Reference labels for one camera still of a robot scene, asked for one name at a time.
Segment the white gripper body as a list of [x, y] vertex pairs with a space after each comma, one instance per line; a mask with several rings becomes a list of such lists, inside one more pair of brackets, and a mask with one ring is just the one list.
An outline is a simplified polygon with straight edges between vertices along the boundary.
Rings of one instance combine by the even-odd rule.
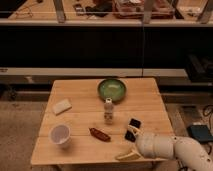
[[169, 136], [142, 133], [137, 135], [135, 144], [138, 152], [145, 158], [172, 159], [174, 157], [173, 140]]

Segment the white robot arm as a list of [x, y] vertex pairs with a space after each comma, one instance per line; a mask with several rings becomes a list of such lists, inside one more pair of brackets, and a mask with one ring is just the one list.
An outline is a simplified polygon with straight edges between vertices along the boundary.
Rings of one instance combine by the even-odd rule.
[[135, 136], [135, 146], [117, 155], [115, 159], [118, 161], [130, 161], [140, 157], [179, 159], [193, 171], [213, 171], [213, 160], [193, 138], [143, 132], [131, 125], [127, 130]]

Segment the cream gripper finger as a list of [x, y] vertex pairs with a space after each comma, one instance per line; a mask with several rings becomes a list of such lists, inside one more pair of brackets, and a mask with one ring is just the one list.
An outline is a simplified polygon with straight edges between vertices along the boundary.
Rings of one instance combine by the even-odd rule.
[[141, 134], [140, 129], [132, 125], [128, 125], [127, 130], [130, 131], [135, 137], [138, 137]]
[[115, 159], [118, 161], [130, 161], [130, 160], [137, 160], [140, 157], [141, 155], [137, 151], [132, 150], [132, 151], [128, 151], [125, 154], [120, 154], [116, 156]]

